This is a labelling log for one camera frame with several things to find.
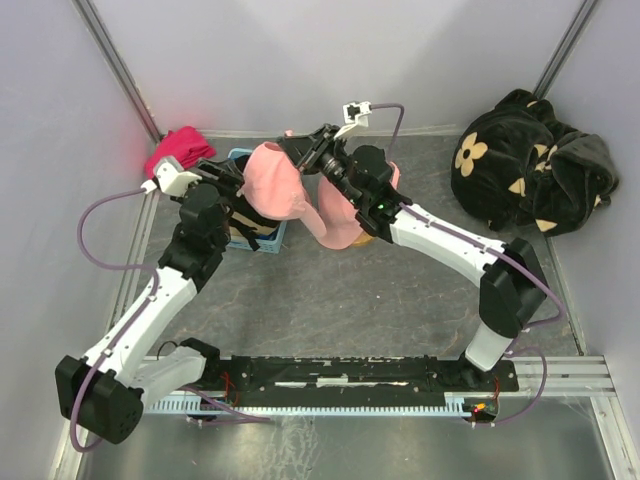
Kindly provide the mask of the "pink cap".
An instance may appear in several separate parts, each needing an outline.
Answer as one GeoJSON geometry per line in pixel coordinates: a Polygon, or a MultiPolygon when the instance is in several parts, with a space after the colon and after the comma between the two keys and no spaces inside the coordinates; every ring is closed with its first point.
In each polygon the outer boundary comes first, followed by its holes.
{"type": "Polygon", "coordinates": [[[352,247],[354,240],[365,232],[356,220],[356,209],[326,178],[317,188],[318,213],[326,227],[326,234],[318,242],[325,248],[343,250],[352,247]]]}
{"type": "Polygon", "coordinates": [[[261,216],[277,221],[300,220],[316,238],[327,230],[303,186],[300,172],[274,142],[263,142],[243,171],[243,196],[261,216]]]}

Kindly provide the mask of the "black and tan hat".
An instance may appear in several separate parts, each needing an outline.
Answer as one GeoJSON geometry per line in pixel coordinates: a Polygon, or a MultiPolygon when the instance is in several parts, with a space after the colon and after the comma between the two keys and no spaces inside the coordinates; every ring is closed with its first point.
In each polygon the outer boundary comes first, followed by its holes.
{"type": "Polygon", "coordinates": [[[258,241],[270,237],[280,226],[280,221],[261,216],[244,196],[231,198],[232,216],[229,220],[231,241],[246,243],[249,249],[257,251],[258,241]]]}

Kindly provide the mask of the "blue perforated plastic basket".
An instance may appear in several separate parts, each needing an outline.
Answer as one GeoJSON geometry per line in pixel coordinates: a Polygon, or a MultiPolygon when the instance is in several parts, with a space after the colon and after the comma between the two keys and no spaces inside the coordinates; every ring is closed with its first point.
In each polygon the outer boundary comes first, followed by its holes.
{"type": "MultiPolygon", "coordinates": [[[[286,227],[287,227],[287,222],[281,221],[279,228],[270,237],[267,237],[266,239],[258,241],[260,248],[257,251],[253,251],[253,252],[273,253],[273,254],[279,253],[282,246],[286,227]]],[[[229,247],[252,251],[249,249],[249,246],[246,243],[232,242],[231,237],[230,237],[229,247]]]]}

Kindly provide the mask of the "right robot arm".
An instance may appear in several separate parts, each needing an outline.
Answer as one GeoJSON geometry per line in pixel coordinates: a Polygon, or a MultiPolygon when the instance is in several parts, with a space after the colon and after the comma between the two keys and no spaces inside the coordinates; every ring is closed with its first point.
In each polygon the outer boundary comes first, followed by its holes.
{"type": "Polygon", "coordinates": [[[422,253],[457,271],[479,289],[481,324],[458,368],[467,389],[481,391],[494,366],[551,293],[531,245],[474,235],[428,213],[392,185],[392,165],[375,147],[349,153],[337,127],[281,136],[277,145],[304,174],[321,174],[356,210],[363,230],[390,244],[422,253]]]}

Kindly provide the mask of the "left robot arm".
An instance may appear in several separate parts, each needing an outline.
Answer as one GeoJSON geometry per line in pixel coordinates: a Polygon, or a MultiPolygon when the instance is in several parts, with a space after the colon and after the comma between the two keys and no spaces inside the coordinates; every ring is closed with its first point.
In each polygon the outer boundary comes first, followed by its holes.
{"type": "Polygon", "coordinates": [[[154,362],[145,356],[173,318],[202,290],[230,242],[232,201],[243,186],[230,161],[202,159],[193,171],[172,156],[162,158],[140,188],[178,202],[179,222],[157,266],[141,265],[150,281],[121,319],[81,357],[65,356],[55,369],[61,414],[70,422],[73,447],[82,453],[77,429],[98,440],[123,442],[144,410],[184,386],[209,390],[221,378],[219,352],[199,340],[183,342],[154,362]]]}

